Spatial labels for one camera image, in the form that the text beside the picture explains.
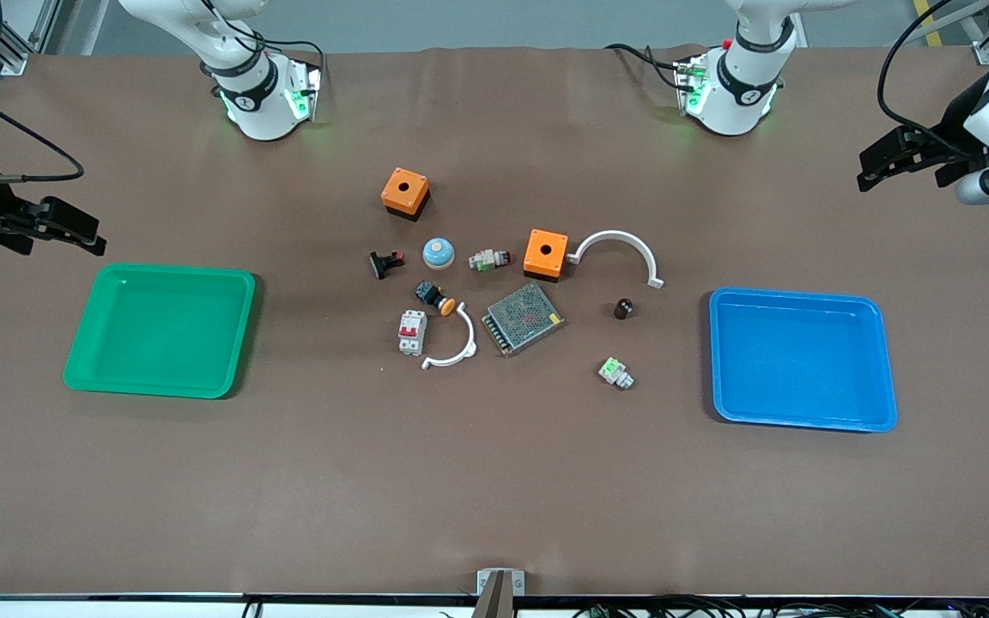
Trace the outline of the brown mount post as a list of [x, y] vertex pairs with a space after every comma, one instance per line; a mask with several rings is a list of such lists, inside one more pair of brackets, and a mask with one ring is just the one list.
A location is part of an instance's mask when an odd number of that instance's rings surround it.
[[505, 575], [498, 573], [484, 586], [470, 618], [514, 618], [513, 604], [511, 587], [505, 583]]

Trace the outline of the grey metal mounting bracket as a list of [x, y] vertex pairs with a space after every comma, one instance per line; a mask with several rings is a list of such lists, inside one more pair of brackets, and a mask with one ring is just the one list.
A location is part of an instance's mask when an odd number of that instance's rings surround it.
[[525, 596], [527, 594], [525, 571], [509, 567], [491, 567], [477, 571], [475, 595], [482, 595], [488, 580], [494, 578], [498, 573], [505, 575], [505, 583], [511, 587], [512, 595]]

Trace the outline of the brown table cover mat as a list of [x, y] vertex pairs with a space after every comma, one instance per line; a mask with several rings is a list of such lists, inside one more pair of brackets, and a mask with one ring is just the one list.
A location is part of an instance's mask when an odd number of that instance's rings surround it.
[[[317, 122], [244, 138], [192, 58], [35, 58], [0, 108], [77, 156], [21, 186], [97, 216], [104, 257], [0, 249], [0, 593], [448, 593], [484, 567], [538, 594], [989, 596], [989, 207], [908, 173], [859, 192], [890, 129], [878, 50], [802, 50], [754, 133], [709, 136], [614, 51], [335, 55]], [[427, 176], [417, 221], [393, 169]], [[622, 230], [557, 284], [533, 228]], [[431, 270], [429, 239], [454, 263]], [[509, 251], [491, 271], [472, 254]], [[407, 263], [373, 276], [369, 253]], [[219, 399], [71, 390], [110, 264], [250, 271]], [[423, 279], [464, 302], [421, 304]], [[536, 282], [564, 317], [511, 357], [482, 316]], [[707, 297], [854, 294], [882, 309], [883, 434], [734, 425], [712, 404]], [[620, 298], [632, 316], [616, 320]], [[405, 310], [428, 316], [399, 351]], [[608, 357], [635, 383], [598, 375]]]

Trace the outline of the blue plastic tray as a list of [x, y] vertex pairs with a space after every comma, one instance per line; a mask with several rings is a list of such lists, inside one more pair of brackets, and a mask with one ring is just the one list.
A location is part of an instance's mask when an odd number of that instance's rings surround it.
[[895, 429], [883, 313], [871, 299], [722, 287], [710, 294], [707, 321], [719, 417], [840, 432]]

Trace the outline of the green plastic tray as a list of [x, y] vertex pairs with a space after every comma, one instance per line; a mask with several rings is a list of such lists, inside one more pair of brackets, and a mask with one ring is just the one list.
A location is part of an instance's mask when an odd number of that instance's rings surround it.
[[110, 264], [63, 372], [71, 390], [219, 399], [234, 387], [258, 282], [250, 271]]

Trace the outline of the orange mushroom emergency button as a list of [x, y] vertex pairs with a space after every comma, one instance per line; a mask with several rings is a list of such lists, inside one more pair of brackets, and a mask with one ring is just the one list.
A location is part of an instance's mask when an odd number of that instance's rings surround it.
[[455, 313], [456, 299], [443, 294], [442, 289], [428, 279], [423, 279], [416, 285], [415, 297], [421, 304], [436, 309], [440, 316], [450, 316], [450, 314]]

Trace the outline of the perforated metal power supply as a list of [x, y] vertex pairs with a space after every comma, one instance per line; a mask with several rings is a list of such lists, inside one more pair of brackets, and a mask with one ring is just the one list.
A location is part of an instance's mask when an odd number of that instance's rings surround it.
[[565, 324], [541, 286], [530, 282], [490, 306], [482, 316], [501, 354], [511, 357]]

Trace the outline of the white table edge rail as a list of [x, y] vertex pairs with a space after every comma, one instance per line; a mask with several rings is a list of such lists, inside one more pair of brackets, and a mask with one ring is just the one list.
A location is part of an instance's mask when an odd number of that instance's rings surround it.
[[[474, 618], [467, 595], [15, 595], [0, 618]], [[989, 618], [989, 597], [519, 596], [507, 618]]]

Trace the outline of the green grey small connector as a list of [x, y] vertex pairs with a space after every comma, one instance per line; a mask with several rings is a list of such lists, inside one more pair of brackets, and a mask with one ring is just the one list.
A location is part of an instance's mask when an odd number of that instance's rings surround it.
[[598, 375], [605, 383], [621, 391], [629, 390], [635, 383], [635, 378], [628, 371], [627, 365], [612, 356], [600, 365]]

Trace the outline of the orange button box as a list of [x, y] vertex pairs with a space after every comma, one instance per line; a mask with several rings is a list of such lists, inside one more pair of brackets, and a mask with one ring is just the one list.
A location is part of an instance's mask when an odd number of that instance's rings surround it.
[[428, 177], [396, 167], [380, 193], [385, 211], [408, 221], [417, 221], [431, 197]]
[[557, 284], [564, 270], [568, 236], [533, 228], [522, 259], [523, 274], [543, 282]]

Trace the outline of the large white curved bracket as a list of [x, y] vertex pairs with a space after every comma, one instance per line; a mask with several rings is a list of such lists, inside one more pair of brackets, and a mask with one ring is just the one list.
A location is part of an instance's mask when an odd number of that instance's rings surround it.
[[647, 270], [646, 284], [655, 289], [663, 288], [664, 281], [658, 276], [657, 259], [654, 255], [654, 251], [647, 245], [647, 243], [643, 241], [643, 239], [639, 238], [639, 236], [622, 230], [603, 230], [590, 234], [578, 244], [576, 250], [570, 251], [565, 256], [565, 263], [573, 265], [579, 264], [590, 247], [604, 241], [621, 242], [633, 247], [633, 249], [638, 251], [640, 256], [643, 257], [645, 261]]

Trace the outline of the white circuit breaker red switch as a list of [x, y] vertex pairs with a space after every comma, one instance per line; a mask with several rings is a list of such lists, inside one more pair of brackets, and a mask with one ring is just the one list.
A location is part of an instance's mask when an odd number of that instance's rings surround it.
[[427, 333], [428, 316], [421, 310], [405, 310], [401, 313], [397, 336], [397, 348], [402, 354], [418, 356], [422, 354], [425, 333]]

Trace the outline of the small white curved bracket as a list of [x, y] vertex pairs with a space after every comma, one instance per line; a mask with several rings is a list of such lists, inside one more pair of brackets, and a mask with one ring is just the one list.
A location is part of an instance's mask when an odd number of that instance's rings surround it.
[[429, 369], [432, 367], [455, 367], [460, 361], [470, 359], [474, 357], [477, 353], [477, 332], [474, 321], [472, 321], [470, 314], [467, 312], [467, 305], [464, 302], [459, 302], [456, 305], [455, 314], [461, 317], [464, 324], [467, 325], [468, 337], [467, 341], [460, 349], [460, 351], [452, 357], [444, 357], [444, 359], [435, 359], [434, 357], [427, 356], [422, 361], [422, 369]]

